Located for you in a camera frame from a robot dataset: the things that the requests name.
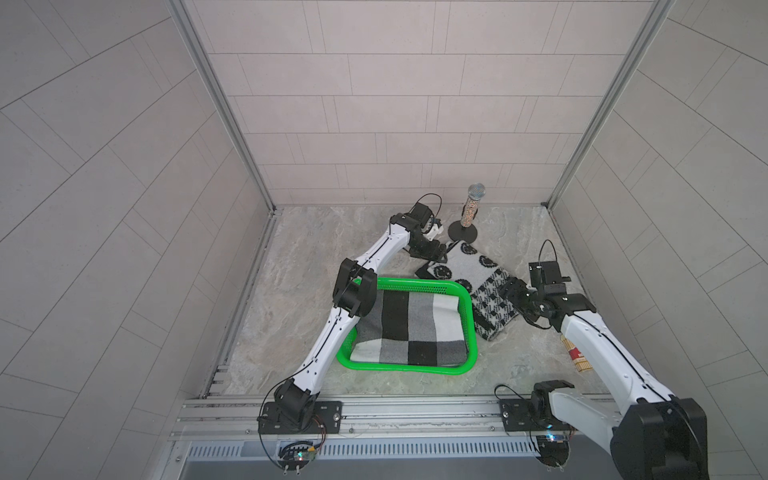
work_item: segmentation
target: white wall tile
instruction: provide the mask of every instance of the white wall tile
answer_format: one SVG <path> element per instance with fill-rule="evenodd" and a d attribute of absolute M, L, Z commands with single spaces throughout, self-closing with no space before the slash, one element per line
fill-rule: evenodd
<path fill-rule="evenodd" d="M 156 442 L 157 435 L 121 430 L 104 466 L 101 467 L 98 479 L 140 478 Z"/>
<path fill-rule="evenodd" d="M 746 246 L 700 276 L 698 278 L 699 284 L 704 288 L 704 291 L 711 292 L 762 261 L 763 259 L 755 253 L 755 250 Z"/>
<path fill-rule="evenodd" d="M 74 62 L 23 0 L 0 5 L 0 106 L 51 80 Z"/>
<path fill-rule="evenodd" d="M 133 310 L 169 331 L 213 242 L 213 236 L 197 217 L 189 215 L 136 299 Z"/>
<path fill-rule="evenodd" d="M 710 128 L 708 121 L 640 72 L 619 98 L 616 112 L 672 166 Z"/>
<path fill-rule="evenodd" d="M 208 151 L 214 156 L 214 161 L 218 167 L 233 148 L 232 140 L 219 114 L 211 115 L 200 127 L 199 133 Z"/>
<path fill-rule="evenodd" d="M 0 243 L 0 318 L 36 328 L 143 192 L 108 148 L 64 182 Z"/>
<path fill-rule="evenodd" d="M 31 334 L 30 330 L 0 320 L 0 368 L 5 370 Z"/>
<path fill-rule="evenodd" d="M 160 95 L 136 48 L 126 41 L 43 85 L 24 101 L 88 159 Z"/>
<path fill-rule="evenodd" d="M 325 53 L 326 41 L 323 38 L 323 25 L 320 23 L 320 12 L 315 0 L 305 0 L 304 15 L 306 16 L 306 29 L 310 34 L 312 53 Z"/>
<path fill-rule="evenodd" d="M 152 77 L 163 93 L 169 91 L 172 85 L 170 84 L 170 81 L 168 81 L 168 77 L 165 76 L 165 72 L 160 66 L 160 62 L 157 61 L 157 57 L 154 56 L 152 49 L 149 48 L 149 44 L 144 36 L 141 34 L 135 35 L 134 37 L 131 37 L 129 42 L 133 44 L 136 51 L 139 52 L 141 60 L 144 60 L 144 64 L 147 66 L 147 69 L 152 74 Z"/>
<path fill-rule="evenodd" d="M 61 419 L 0 408 L 0 461 L 3 475 L 27 478 L 51 441 Z"/>
<path fill-rule="evenodd" d="M 737 353 L 697 369 L 706 386 L 737 379 L 761 371 L 760 364 L 749 352 Z"/>
<path fill-rule="evenodd" d="M 168 415 L 214 303 L 192 287 L 134 407 Z"/>
<path fill-rule="evenodd" d="M 0 375 L 0 406 L 27 412 L 64 417 L 78 396 L 75 392 Z"/>
<path fill-rule="evenodd" d="M 736 60 L 697 111 L 758 157 L 768 159 L 768 65 Z"/>
<path fill-rule="evenodd" d="M 80 64 L 91 57 L 49 0 L 27 0 L 27 5 L 40 18 L 40 21 L 43 22 L 75 64 Z"/>
<path fill-rule="evenodd" d="M 346 176 L 354 188 L 416 188 L 422 185 L 422 166 L 347 165 Z"/>
<path fill-rule="evenodd" d="M 578 231 L 576 223 L 571 217 L 571 212 L 568 211 L 564 201 L 557 202 L 552 209 L 552 216 L 555 223 L 558 226 L 558 232 L 560 233 L 563 242 L 568 245 L 568 251 L 570 252 L 571 261 L 573 261 L 579 269 L 583 269 L 587 266 L 590 260 L 592 260 L 592 253 L 587 247 L 587 243 L 581 236 L 581 232 Z"/>
<path fill-rule="evenodd" d="M 632 195 L 694 276 L 746 245 L 663 158 L 648 168 Z"/>
<path fill-rule="evenodd" d="M 239 55 L 255 95 L 351 95 L 346 55 Z"/>
<path fill-rule="evenodd" d="M 650 2 L 575 2 L 555 53 L 627 53 Z"/>
<path fill-rule="evenodd" d="M 312 53 L 302 2 L 195 0 L 213 53 Z"/>
<path fill-rule="evenodd" d="M 606 164 L 585 190 L 622 250 L 650 226 L 648 215 Z"/>
<path fill-rule="evenodd" d="M 432 53 L 445 53 L 445 41 L 448 37 L 448 21 L 450 13 L 450 2 L 435 2 L 435 25 L 432 30 Z"/>
<path fill-rule="evenodd" d="M 710 292 L 710 298 L 763 368 L 768 366 L 768 348 L 760 342 L 766 335 L 766 324 L 762 320 L 766 286 L 768 265 L 759 263 Z"/>
<path fill-rule="evenodd" d="M 679 167 L 680 175 L 763 258 L 768 257 L 766 192 L 768 167 L 713 128 Z"/>
<path fill-rule="evenodd" d="M 634 319 L 654 305 L 654 300 L 606 225 L 587 240 L 587 245 L 626 318 Z"/>
<path fill-rule="evenodd" d="M 355 95 L 458 95 L 464 55 L 350 55 Z"/>
<path fill-rule="evenodd" d="M 158 350 L 118 330 L 30 478 L 95 478 Z"/>
<path fill-rule="evenodd" d="M 52 4 L 90 56 L 169 16 L 165 5 L 151 0 L 54 0 Z"/>
<path fill-rule="evenodd" d="M 516 190 L 516 204 L 540 204 L 547 201 L 552 195 L 551 188 L 517 188 Z"/>
<path fill-rule="evenodd" d="M 245 134 L 244 137 L 257 164 L 294 163 L 286 134 Z"/>
<path fill-rule="evenodd" d="M 746 349 L 663 237 L 632 259 L 632 266 L 694 366 Z"/>
<path fill-rule="evenodd" d="M 560 37 L 563 33 L 563 27 L 568 20 L 568 16 L 571 14 L 571 7 L 573 2 L 559 2 L 557 9 L 554 11 L 554 17 L 552 23 L 549 25 L 549 32 L 547 33 L 547 39 L 544 42 L 544 47 L 541 49 L 541 53 L 552 54 L 560 43 Z"/>
<path fill-rule="evenodd" d="M 121 326 L 134 335 L 138 335 L 159 347 L 163 346 L 165 337 L 168 335 L 168 332 L 134 311 L 128 312 Z"/>
<path fill-rule="evenodd" d="M 643 57 L 640 70 L 685 101 L 724 50 L 725 45 L 667 20 Z"/>
<path fill-rule="evenodd" d="M 69 173 L 0 114 L 0 238 L 21 223 Z"/>
<path fill-rule="evenodd" d="M 434 3 L 318 2 L 318 6 L 328 53 L 432 52 Z"/>
<path fill-rule="evenodd" d="M 149 187 L 205 118 L 185 81 L 133 120 L 109 147 Z"/>
<path fill-rule="evenodd" d="M 152 49 L 154 57 L 160 63 L 171 85 L 177 84 L 192 73 L 194 70 L 192 57 L 181 40 L 181 34 L 173 20 L 169 18 L 160 22 L 141 35 Z"/>
<path fill-rule="evenodd" d="M 570 55 L 467 55 L 462 95 L 557 95 Z"/>
<path fill-rule="evenodd" d="M 134 210 L 170 242 L 212 176 L 200 151 L 188 141 L 136 202 Z"/>
<path fill-rule="evenodd" d="M 540 53 L 551 2 L 453 2 L 445 53 Z"/>
<path fill-rule="evenodd" d="M 553 188 L 560 180 L 562 165 L 515 164 L 507 179 L 507 187 Z"/>
<path fill-rule="evenodd" d="M 762 400 L 768 395 L 768 376 L 764 372 L 754 373 L 711 386 L 710 392 L 744 444 L 757 470 L 765 475 L 768 472 L 768 461 L 764 455 L 766 441 L 760 433 L 768 426 L 768 422 L 760 412 L 765 406 Z"/>
<path fill-rule="evenodd" d="M 70 174 L 84 163 L 23 100 L 13 102 L 1 112 Z"/>
<path fill-rule="evenodd" d="M 336 97 L 336 113 L 342 132 L 424 131 L 427 97 Z"/>
<path fill-rule="evenodd" d="M 120 225 L 6 369 L 80 391 L 160 255 Z"/>
<path fill-rule="evenodd" d="M 583 133 L 598 104 L 600 97 L 539 97 L 527 131 Z"/>
<path fill-rule="evenodd" d="M 374 134 L 299 134 L 307 164 L 374 164 Z"/>
<path fill-rule="evenodd" d="M 496 185 L 502 171 L 501 165 L 494 164 L 452 164 L 434 165 L 430 187 L 466 187 L 474 183 Z"/>
<path fill-rule="evenodd" d="M 574 55 L 559 95 L 603 95 L 623 55 Z"/>
<path fill-rule="evenodd" d="M 469 134 L 387 134 L 387 163 L 464 163 Z"/>
<path fill-rule="evenodd" d="M 694 366 L 675 340 L 666 322 L 659 322 L 637 335 L 655 376 L 675 395 L 692 398 L 707 414 L 707 449 L 710 452 L 741 450 L 742 446 L 723 413 L 696 374 Z"/>
<path fill-rule="evenodd" d="M 339 178 L 333 165 L 266 165 L 264 171 L 273 188 L 339 187 Z"/>
<path fill-rule="evenodd" d="M 664 317 L 661 315 L 659 307 L 653 306 L 648 311 L 641 313 L 636 319 L 631 320 L 629 326 L 632 328 L 632 332 L 637 335 L 663 319 Z"/>
<path fill-rule="evenodd" d="M 712 65 L 712 68 L 704 75 L 704 78 L 701 79 L 694 91 L 688 95 L 685 104 L 694 110 L 699 108 L 704 98 L 710 94 L 712 89 L 715 88 L 720 79 L 723 78 L 740 56 L 741 54 L 738 51 L 726 47 L 725 51 L 715 61 L 715 65 Z"/>
<path fill-rule="evenodd" d="M 562 199 L 563 203 L 568 206 L 568 212 L 573 217 L 579 232 L 584 234 L 598 216 L 598 209 L 594 207 L 592 200 L 589 199 L 581 184 L 572 179 L 565 188 Z"/>
<path fill-rule="evenodd" d="M 232 150 L 198 199 L 200 206 L 217 226 L 221 227 L 247 178 L 248 173 L 243 161 L 237 152 Z"/>
<path fill-rule="evenodd" d="M 612 111 L 594 140 L 594 149 L 624 181 L 648 152 L 650 145 L 623 118 Z"/>
<path fill-rule="evenodd" d="M 301 188 L 291 190 L 297 205 L 363 205 L 366 202 L 362 188 Z"/>
<path fill-rule="evenodd" d="M 441 97 L 437 131 L 513 132 L 524 97 Z"/>
<path fill-rule="evenodd" d="M 557 134 L 483 134 L 475 162 L 543 164 L 557 139 Z"/>
<path fill-rule="evenodd" d="M 230 210 L 219 234 L 216 236 L 216 240 L 214 240 L 214 244 L 205 257 L 203 266 L 200 268 L 200 275 L 216 290 L 221 291 L 224 285 L 232 259 L 237 253 L 237 248 L 240 246 L 247 226 L 246 221 L 240 218 L 234 209 Z"/>
<path fill-rule="evenodd" d="M 765 36 L 768 5 L 760 0 L 712 0 L 691 25 L 707 37 L 723 42 L 760 61 L 768 61 Z"/>
<path fill-rule="evenodd" d="M 227 95 L 252 95 L 240 56 L 234 53 L 209 54 L 216 77 Z"/>
<path fill-rule="evenodd" d="M 236 97 L 236 99 L 245 120 L 247 133 L 324 133 L 328 131 L 323 100 L 320 97 Z"/>

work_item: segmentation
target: checkered towel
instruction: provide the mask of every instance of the checkered towel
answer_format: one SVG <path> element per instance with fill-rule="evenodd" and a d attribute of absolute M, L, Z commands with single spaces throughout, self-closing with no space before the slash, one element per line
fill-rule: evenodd
<path fill-rule="evenodd" d="M 457 366 L 467 361 L 458 297 L 379 290 L 357 323 L 353 362 Z"/>
<path fill-rule="evenodd" d="M 453 280 L 472 298 L 475 330 L 486 340 L 493 340 L 511 322 L 518 311 L 498 294 L 511 275 L 496 262 L 461 241 L 448 248 L 446 263 L 428 262 L 416 271 L 418 278 Z"/>

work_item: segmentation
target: black round stand base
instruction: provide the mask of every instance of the black round stand base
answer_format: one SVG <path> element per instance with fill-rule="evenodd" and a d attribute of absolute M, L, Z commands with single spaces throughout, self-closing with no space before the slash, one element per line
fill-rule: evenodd
<path fill-rule="evenodd" d="M 478 237 L 478 229 L 474 225 L 464 228 L 462 223 L 457 220 L 448 227 L 448 236 L 453 241 L 464 240 L 466 243 L 472 243 Z"/>

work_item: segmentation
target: black mounting plate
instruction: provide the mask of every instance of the black mounting plate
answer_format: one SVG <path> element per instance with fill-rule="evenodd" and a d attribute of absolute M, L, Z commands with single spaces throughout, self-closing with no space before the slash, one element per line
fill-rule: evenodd
<path fill-rule="evenodd" d="M 339 426 L 341 425 L 342 415 L 342 403 L 341 402 L 315 402 L 314 414 L 319 416 L 320 419 L 326 425 L 326 433 L 339 433 Z M 334 420 L 333 416 L 339 414 L 339 420 Z M 268 402 L 264 406 L 262 411 L 262 417 L 259 419 L 259 433 L 261 435 L 269 434 L 290 434 L 290 433 L 308 433 L 308 434 L 320 434 L 320 427 L 315 422 L 310 422 L 306 427 L 306 430 L 297 432 L 293 428 L 293 424 L 285 422 L 281 418 L 280 410 L 277 408 L 275 402 Z"/>
<path fill-rule="evenodd" d="M 529 402 L 520 399 L 502 399 L 498 406 L 502 411 L 505 432 L 535 432 L 541 430 L 567 431 L 571 426 L 557 419 L 541 420 L 537 423 L 528 410 Z"/>

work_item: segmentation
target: gray marble surface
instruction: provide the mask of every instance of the gray marble surface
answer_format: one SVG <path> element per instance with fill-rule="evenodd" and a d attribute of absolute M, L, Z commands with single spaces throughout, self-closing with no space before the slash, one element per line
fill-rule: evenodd
<path fill-rule="evenodd" d="M 384 232 L 389 217 L 409 208 L 288 207 L 282 212 L 237 339 L 225 394 L 264 394 L 293 373 L 323 328 L 341 261 L 367 250 Z M 458 205 L 444 206 L 439 217 L 449 224 L 458 219 L 460 210 Z M 528 262 L 536 261 L 541 243 L 551 239 L 563 275 L 574 279 L 568 284 L 568 291 L 582 292 L 543 207 L 481 206 L 475 225 L 479 235 L 474 246 L 526 281 Z M 447 231 L 438 239 L 448 241 Z M 542 259 L 551 259 L 551 255 L 547 245 Z M 423 263 L 402 252 L 379 275 L 414 278 L 413 273 Z M 519 392 L 530 392 L 534 383 L 549 379 L 565 379 L 583 393 L 607 392 L 594 371 L 577 372 L 560 334 L 553 329 L 539 330 L 517 318 L 492 342 L 477 338 L 477 363 L 464 375 L 358 371 L 334 360 L 322 392 L 489 394 L 499 383 L 507 383 Z"/>

